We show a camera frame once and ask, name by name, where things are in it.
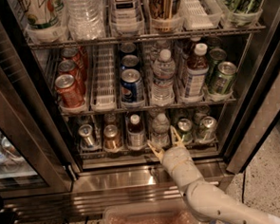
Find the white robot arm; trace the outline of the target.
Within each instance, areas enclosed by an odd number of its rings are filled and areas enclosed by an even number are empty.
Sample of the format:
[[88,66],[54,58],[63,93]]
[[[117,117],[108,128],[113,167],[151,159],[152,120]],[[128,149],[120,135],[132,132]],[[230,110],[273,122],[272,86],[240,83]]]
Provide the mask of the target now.
[[174,126],[176,145],[163,150],[147,141],[160,164],[174,180],[192,216],[199,221],[219,219],[231,224],[280,224],[280,217],[256,210],[236,201],[224,191],[208,183],[196,167]]

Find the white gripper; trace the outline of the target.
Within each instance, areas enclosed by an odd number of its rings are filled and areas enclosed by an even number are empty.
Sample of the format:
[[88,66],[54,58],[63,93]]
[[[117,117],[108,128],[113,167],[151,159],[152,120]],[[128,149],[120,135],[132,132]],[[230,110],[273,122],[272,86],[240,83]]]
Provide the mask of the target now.
[[164,151],[157,143],[148,141],[153,154],[159,159],[161,165],[171,176],[180,191],[185,191],[187,186],[197,180],[203,180],[203,175],[194,164],[189,151],[183,143],[174,126],[170,127],[171,141],[174,146]]

